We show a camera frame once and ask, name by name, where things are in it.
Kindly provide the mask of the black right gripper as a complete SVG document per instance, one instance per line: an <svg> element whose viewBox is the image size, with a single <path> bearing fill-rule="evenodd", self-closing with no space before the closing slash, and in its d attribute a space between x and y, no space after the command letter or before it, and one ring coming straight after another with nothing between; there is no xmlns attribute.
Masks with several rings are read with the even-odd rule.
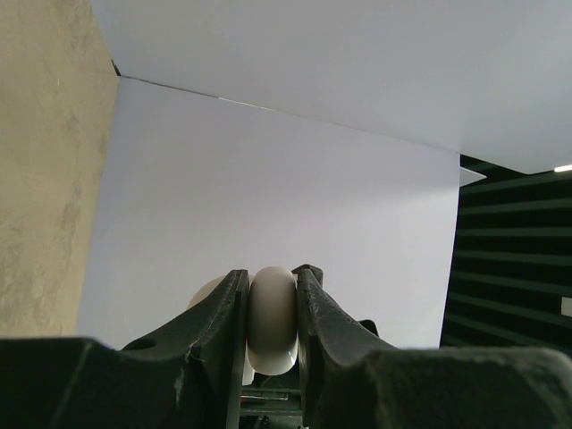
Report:
<svg viewBox="0 0 572 429"><path fill-rule="evenodd" d="M314 265L303 264L291 272L296 279L305 270L312 272L321 289L324 288L324 271ZM324 295L351 321L379 338L375 322L357 320L343 310L327 292ZM296 375L255 376L255 381L243 386L240 397L239 428L303 428L299 379Z"/></svg>

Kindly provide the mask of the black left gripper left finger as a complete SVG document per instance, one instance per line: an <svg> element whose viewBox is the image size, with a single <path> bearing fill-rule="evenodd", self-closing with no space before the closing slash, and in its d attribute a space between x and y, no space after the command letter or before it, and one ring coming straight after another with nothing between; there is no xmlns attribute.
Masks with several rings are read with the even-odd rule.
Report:
<svg viewBox="0 0 572 429"><path fill-rule="evenodd" d="M248 286L246 271L230 271L122 349L87 337L2 341L2 427L237 427Z"/></svg>

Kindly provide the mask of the white earbud charging case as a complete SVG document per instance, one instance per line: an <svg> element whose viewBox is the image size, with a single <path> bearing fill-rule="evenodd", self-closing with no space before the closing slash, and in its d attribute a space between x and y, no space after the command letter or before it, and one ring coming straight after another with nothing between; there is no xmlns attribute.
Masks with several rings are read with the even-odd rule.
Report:
<svg viewBox="0 0 572 429"><path fill-rule="evenodd" d="M243 386L253 384L257 375L286 374L299 354L297 275L267 266L248 281Z"/></svg>

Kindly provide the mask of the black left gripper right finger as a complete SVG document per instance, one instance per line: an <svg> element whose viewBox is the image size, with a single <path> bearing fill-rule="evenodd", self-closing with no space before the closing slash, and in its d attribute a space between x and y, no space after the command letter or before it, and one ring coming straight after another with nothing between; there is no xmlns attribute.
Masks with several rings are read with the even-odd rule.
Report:
<svg viewBox="0 0 572 429"><path fill-rule="evenodd" d="M299 275L299 376L309 428L568 428L571 360L543 348L397 349Z"/></svg>

